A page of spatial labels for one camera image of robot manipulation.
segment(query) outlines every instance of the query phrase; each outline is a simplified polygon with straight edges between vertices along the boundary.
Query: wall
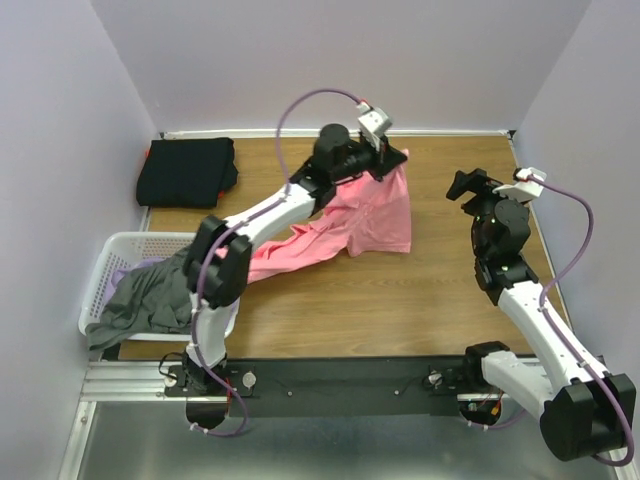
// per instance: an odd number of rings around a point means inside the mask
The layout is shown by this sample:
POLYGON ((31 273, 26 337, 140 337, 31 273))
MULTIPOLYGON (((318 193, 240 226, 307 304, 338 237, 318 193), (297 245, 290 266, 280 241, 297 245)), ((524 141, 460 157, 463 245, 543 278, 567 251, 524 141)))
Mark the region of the wall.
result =
MULTIPOLYGON (((582 194, 595 213, 591 247, 561 287, 577 335, 640 385, 638 132, 640 4, 595 1, 515 136, 520 164, 582 194)), ((583 240, 577 204, 547 192, 537 201, 556 269, 583 240)), ((636 437, 640 422, 636 422, 636 437)))
POLYGON ((57 478, 87 363, 92 264, 137 229, 154 127, 89 2, 0 9, 0 478, 57 478))
MULTIPOLYGON (((399 128, 511 129, 588 0, 92 0, 157 127, 274 128, 320 86, 399 128)), ((288 126, 353 118, 314 100, 288 126)))

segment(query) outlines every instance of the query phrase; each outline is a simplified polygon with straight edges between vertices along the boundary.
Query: plastic basket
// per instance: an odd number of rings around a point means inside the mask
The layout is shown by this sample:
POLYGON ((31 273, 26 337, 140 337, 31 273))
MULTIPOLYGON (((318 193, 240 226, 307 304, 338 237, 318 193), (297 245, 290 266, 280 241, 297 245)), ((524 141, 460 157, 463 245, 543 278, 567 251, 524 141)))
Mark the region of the plastic basket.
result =
MULTIPOLYGON (((112 235, 104 245, 91 274, 89 286, 82 302, 78 320, 80 332, 85 335, 87 325, 100 321, 104 308, 104 291, 113 273, 120 268, 131 268, 142 260, 152 257, 168 258, 182 247, 189 245, 193 233, 175 232, 122 232, 112 235)), ((225 336, 233 331, 235 315, 229 321, 225 336)), ((155 342, 189 341, 189 335, 165 333, 137 333, 130 340, 155 342)))

